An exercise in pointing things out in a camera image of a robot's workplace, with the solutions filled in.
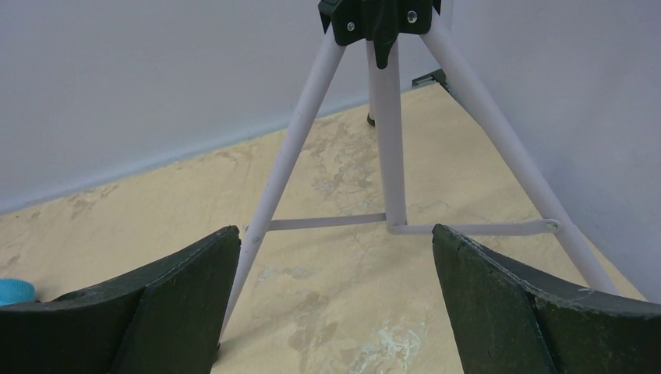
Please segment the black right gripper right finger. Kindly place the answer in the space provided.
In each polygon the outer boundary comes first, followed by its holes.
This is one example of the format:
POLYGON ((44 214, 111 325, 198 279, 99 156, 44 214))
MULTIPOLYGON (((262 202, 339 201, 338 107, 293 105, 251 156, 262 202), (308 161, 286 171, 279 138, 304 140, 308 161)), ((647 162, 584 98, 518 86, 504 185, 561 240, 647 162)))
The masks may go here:
POLYGON ((467 373, 657 373, 660 307, 583 287, 437 224, 433 258, 467 373))

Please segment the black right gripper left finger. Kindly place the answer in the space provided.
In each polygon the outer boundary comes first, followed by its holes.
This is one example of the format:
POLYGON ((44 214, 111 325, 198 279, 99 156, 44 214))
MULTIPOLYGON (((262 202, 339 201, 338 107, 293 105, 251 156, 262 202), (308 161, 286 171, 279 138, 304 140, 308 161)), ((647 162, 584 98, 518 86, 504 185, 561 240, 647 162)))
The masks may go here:
POLYGON ((2 372, 209 373, 240 246, 227 226, 52 301, 2 307, 2 372))

